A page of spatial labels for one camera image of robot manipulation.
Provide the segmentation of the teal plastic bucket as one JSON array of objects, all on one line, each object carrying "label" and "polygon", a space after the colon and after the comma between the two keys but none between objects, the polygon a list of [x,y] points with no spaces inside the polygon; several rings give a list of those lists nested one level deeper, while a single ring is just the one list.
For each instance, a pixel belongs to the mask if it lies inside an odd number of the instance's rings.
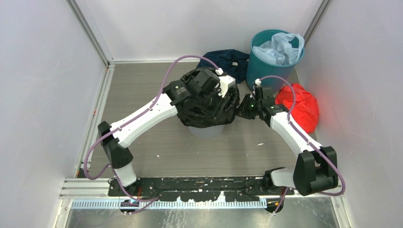
[{"label": "teal plastic bucket", "polygon": [[299,34],[269,29],[257,33],[250,42],[246,83],[250,90],[256,79],[279,76],[288,79],[305,54],[305,40]]}]

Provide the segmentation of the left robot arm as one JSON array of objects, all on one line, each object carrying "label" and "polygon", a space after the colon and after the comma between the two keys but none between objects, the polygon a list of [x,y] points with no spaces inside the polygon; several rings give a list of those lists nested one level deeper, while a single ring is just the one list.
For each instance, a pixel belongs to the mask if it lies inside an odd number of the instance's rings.
[{"label": "left robot arm", "polygon": [[173,116],[187,127],[215,137],[213,131],[232,123],[240,101],[235,78],[221,70],[202,67],[170,82],[148,104],[114,123],[98,125],[101,145],[109,159],[120,190],[127,196],[138,192],[133,155],[128,147],[140,135]]}]

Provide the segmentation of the black trash bag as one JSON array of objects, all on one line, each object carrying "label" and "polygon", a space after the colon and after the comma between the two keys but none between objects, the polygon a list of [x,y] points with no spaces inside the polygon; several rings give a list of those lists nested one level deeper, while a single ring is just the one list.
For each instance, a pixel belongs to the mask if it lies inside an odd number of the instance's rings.
[{"label": "black trash bag", "polygon": [[240,92],[237,84],[231,87],[227,95],[235,95],[233,118],[201,118],[198,116],[198,95],[218,94],[220,80],[214,67],[199,67],[189,71],[179,80],[170,82],[163,88],[178,113],[177,117],[185,126],[206,128],[226,125],[235,119],[236,109],[240,104]]}]

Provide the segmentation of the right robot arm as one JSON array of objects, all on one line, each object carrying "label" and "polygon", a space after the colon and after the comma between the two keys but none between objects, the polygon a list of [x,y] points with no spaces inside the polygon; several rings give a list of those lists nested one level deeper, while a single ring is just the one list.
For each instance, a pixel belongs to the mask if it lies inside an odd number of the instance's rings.
[{"label": "right robot arm", "polygon": [[265,171],[266,193],[276,195],[282,187],[289,187],[307,196],[338,186],[339,178],[334,170],[337,167],[335,150],[310,137],[283,104],[275,103],[268,89],[257,86],[252,94],[246,94],[236,115],[248,120],[258,117],[282,137],[297,158],[292,171],[283,167]]}]

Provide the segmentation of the grey translucent trash bin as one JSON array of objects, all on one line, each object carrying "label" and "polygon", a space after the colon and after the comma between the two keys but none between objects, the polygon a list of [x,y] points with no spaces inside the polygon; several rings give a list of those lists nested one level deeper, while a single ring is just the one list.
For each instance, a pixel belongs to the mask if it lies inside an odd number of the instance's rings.
[{"label": "grey translucent trash bin", "polygon": [[204,138],[204,139],[211,139],[219,136],[225,125],[217,125],[217,126],[211,126],[211,127],[206,127],[206,128],[197,128],[197,127],[192,127],[189,126],[188,130],[190,133],[192,133],[194,136],[199,137],[199,138]]}]

